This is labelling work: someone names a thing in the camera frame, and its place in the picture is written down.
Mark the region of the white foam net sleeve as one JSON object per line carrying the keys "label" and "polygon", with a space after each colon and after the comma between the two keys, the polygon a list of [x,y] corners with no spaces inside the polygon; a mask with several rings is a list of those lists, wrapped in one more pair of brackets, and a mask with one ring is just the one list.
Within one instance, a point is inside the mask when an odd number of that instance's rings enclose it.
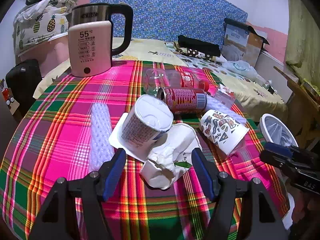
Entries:
{"label": "white foam net sleeve", "polygon": [[114,156],[114,148],[109,142],[112,133],[108,106],[94,103],[91,110],[91,144],[89,152],[89,172],[98,171],[104,162]]}
{"label": "white foam net sleeve", "polygon": [[212,96],[207,95],[207,104],[204,109],[205,112],[209,110],[219,111],[223,114],[227,114],[231,116],[234,120],[236,120],[238,123],[245,125],[247,120],[243,117],[235,113],[233,110],[226,107],[223,103],[220,101],[214,99]]}

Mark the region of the white paper bag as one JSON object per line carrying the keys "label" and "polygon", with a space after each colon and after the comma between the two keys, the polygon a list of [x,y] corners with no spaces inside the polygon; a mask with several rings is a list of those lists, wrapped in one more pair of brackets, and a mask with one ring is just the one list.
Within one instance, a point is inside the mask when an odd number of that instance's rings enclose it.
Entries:
{"label": "white paper bag", "polygon": [[140,175],[150,187],[166,190],[193,166],[195,148],[202,148],[195,129],[175,124],[151,148]]}

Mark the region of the red drink can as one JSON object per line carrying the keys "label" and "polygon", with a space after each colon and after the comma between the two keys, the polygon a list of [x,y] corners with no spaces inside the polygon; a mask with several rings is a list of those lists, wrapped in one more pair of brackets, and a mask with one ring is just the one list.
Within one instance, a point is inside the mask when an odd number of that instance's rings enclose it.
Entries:
{"label": "red drink can", "polygon": [[195,88],[160,88],[157,98],[162,100],[174,114],[201,112],[207,105],[207,94]]}

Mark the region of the white trash bin with liner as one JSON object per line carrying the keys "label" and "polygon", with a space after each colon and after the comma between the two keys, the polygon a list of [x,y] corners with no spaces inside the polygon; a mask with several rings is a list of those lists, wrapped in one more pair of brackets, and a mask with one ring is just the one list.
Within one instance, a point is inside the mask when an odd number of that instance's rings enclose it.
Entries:
{"label": "white trash bin with liner", "polygon": [[267,142],[298,147],[295,137],[287,126],[272,114],[263,114],[259,121],[259,128]]}

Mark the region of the patterned paper cup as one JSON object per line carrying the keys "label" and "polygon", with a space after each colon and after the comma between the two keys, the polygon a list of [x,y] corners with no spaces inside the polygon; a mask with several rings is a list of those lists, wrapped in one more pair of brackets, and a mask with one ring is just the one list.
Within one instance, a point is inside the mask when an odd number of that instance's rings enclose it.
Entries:
{"label": "patterned paper cup", "polygon": [[242,147],[249,128],[228,114],[208,110],[200,120],[199,128],[222,153],[229,156]]}

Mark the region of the wooden side table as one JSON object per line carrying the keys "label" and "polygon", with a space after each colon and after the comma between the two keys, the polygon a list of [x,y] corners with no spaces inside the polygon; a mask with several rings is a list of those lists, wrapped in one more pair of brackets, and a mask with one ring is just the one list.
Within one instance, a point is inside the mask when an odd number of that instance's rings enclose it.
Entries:
{"label": "wooden side table", "polygon": [[301,148],[312,150],[319,143],[319,105],[287,74],[274,66],[287,80],[292,96],[287,102],[289,110],[286,125]]}

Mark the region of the small pink juice carton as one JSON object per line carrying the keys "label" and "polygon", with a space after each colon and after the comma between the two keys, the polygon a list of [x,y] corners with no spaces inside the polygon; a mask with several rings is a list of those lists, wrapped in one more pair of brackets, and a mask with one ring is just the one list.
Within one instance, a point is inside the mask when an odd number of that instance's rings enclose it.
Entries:
{"label": "small pink juice carton", "polygon": [[222,84],[219,84],[213,98],[229,109],[231,109],[235,102],[234,92]]}

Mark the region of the pink plaid tablecloth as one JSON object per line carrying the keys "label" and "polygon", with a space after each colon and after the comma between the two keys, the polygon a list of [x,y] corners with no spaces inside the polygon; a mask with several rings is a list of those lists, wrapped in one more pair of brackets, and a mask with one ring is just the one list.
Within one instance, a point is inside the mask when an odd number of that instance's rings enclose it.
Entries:
{"label": "pink plaid tablecloth", "polygon": [[[27,239],[41,204],[59,177],[88,172],[91,108],[108,105],[115,125],[144,93],[147,69],[170,64],[123,61],[103,74],[61,75],[31,106],[16,129],[1,165],[1,217],[18,239]],[[147,187],[142,163],[129,157],[112,198],[103,204],[115,239],[201,239],[214,204],[193,169],[166,191]]]}

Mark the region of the white plastic bag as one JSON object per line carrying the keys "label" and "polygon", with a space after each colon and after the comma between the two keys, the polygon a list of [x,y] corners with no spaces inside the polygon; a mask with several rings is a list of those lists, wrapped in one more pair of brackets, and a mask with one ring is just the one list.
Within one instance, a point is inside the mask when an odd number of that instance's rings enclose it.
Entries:
{"label": "white plastic bag", "polygon": [[257,71],[246,61],[226,61],[222,64],[223,68],[235,72],[254,81],[258,73]]}

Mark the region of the green curtain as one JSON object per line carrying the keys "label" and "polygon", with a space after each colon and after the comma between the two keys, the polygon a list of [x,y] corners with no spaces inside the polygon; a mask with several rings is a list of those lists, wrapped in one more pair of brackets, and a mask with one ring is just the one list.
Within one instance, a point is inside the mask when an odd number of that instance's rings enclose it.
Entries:
{"label": "green curtain", "polygon": [[319,27],[301,0],[289,1],[285,63],[296,75],[319,87]]}

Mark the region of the cardboard box with picture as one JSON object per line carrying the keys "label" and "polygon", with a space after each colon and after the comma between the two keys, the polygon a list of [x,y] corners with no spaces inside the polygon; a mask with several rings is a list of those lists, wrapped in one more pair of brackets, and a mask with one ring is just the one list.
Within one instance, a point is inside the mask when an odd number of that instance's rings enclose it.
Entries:
{"label": "cardboard box with picture", "polygon": [[265,36],[251,26],[230,18],[224,19],[225,36],[221,53],[227,61],[245,61],[255,67],[261,50],[269,44]]}

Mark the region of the white yogurt cup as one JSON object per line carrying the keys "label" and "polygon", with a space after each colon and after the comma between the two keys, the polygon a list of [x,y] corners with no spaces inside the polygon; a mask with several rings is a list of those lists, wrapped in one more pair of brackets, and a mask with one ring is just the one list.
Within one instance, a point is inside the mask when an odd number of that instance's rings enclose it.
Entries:
{"label": "white yogurt cup", "polygon": [[122,114],[109,142],[144,163],[154,143],[171,128],[173,119],[173,113],[163,101],[144,94],[128,113]]}

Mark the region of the polka dot brown cloth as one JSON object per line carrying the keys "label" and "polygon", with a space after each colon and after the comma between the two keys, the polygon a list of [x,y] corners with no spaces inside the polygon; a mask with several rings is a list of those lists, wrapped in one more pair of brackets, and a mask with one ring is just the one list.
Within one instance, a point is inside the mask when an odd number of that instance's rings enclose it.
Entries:
{"label": "polka dot brown cloth", "polygon": [[202,53],[197,50],[180,47],[180,45],[178,44],[177,41],[175,41],[173,43],[173,47],[177,52],[179,52],[180,54],[182,54],[184,56],[189,56],[189,57],[198,58],[198,59],[204,59],[204,60],[208,60],[208,61],[226,62],[226,59],[222,55],[221,56],[213,56],[213,55]]}

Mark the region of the black folded clothes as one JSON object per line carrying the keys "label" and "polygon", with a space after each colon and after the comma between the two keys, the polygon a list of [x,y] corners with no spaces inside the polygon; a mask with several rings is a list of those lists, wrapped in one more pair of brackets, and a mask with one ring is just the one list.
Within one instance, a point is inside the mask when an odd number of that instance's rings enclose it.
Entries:
{"label": "black folded clothes", "polygon": [[209,56],[221,56],[220,47],[217,44],[185,37],[183,35],[178,36],[178,44],[180,47],[196,50]]}

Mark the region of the clear plastic bottle red label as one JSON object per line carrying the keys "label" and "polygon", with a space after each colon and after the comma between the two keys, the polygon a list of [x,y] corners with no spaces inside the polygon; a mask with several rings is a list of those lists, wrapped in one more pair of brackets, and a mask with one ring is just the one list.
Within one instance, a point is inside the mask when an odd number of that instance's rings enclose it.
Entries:
{"label": "clear plastic bottle red label", "polygon": [[209,83],[188,71],[148,69],[143,77],[144,92],[156,96],[160,88],[199,88],[209,90]]}

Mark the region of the black suitcase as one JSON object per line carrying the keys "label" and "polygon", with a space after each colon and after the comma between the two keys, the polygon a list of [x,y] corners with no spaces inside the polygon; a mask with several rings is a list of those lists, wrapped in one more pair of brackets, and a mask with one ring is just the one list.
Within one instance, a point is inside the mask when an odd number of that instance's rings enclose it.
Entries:
{"label": "black suitcase", "polygon": [[36,59],[25,60],[12,68],[5,77],[7,87],[11,89],[14,99],[20,104],[18,110],[25,116],[36,101],[33,94],[42,76]]}

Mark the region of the pink storage box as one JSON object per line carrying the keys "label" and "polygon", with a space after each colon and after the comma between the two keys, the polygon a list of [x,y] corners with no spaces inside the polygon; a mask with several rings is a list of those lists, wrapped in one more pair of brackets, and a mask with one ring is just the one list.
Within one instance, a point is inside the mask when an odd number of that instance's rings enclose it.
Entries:
{"label": "pink storage box", "polygon": [[51,37],[18,55],[21,61],[36,59],[39,63],[41,76],[46,76],[51,70],[69,58],[68,33]]}

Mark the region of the steel electric kettle pink base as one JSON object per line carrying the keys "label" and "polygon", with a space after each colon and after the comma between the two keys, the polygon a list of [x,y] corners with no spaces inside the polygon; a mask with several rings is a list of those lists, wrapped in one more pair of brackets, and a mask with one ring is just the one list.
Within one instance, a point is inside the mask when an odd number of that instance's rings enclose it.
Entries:
{"label": "steel electric kettle pink base", "polygon": [[[111,16],[125,18],[124,38],[117,48],[112,47]],[[112,67],[112,56],[124,52],[132,36],[133,10],[127,4],[88,3],[74,7],[68,29],[68,51],[71,74],[89,77]]]}

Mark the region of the blue floral headboard mattress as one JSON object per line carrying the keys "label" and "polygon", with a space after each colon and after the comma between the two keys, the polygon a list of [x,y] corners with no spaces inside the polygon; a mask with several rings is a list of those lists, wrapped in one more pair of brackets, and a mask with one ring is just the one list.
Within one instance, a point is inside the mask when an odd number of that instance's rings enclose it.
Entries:
{"label": "blue floral headboard mattress", "polygon": [[245,23],[248,13],[227,0],[91,0],[128,4],[133,38],[176,41],[179,35],[221,46],[224,19]]}

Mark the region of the pineapple print fabric pile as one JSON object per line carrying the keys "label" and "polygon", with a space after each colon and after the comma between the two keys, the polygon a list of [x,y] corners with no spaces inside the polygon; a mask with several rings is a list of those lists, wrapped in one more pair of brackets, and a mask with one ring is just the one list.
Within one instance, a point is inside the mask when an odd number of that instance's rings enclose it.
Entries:
{"label": "pineapple print fabric pile", "polygon": [[79,0],[25,0],[26,6],[14,18],[15,54],[66,33],[67,16]]}

